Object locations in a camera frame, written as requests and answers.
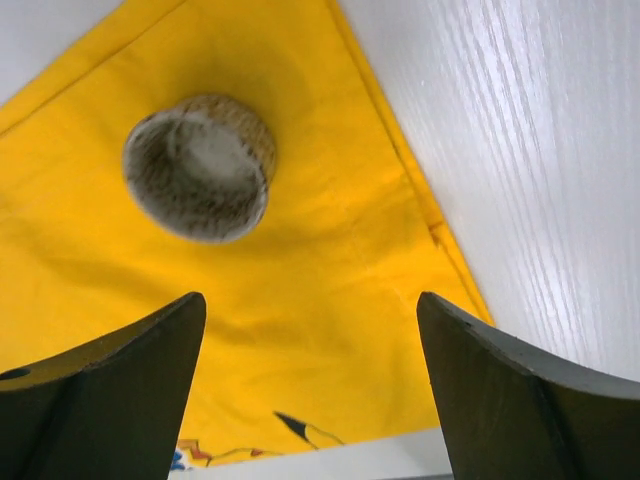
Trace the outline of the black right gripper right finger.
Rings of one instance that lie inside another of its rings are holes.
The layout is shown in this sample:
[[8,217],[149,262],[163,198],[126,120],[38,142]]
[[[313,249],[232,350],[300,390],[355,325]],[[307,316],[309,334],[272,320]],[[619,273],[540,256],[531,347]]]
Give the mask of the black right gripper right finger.
[[419,334],[456,479],[636,479],[639,384],[537,348],[434,294]]

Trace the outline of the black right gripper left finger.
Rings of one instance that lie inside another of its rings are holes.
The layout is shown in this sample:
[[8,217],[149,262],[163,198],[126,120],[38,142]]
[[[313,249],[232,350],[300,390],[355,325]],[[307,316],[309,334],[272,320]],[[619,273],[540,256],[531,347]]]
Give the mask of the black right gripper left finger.
[[168,478],[205,322],[205,299],[192,292],[2,372],[2,478]]

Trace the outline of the speckled ceramic cup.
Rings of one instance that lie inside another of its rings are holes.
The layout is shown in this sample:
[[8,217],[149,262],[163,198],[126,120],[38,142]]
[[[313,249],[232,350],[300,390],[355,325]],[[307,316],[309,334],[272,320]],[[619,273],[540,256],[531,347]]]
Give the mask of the speckled ceramic cup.
[[171,233],[206,244],[230,243],[257,227],[276,168],[265,121],[224,94],[196,95],[148,115],[122,152],[137,206]]

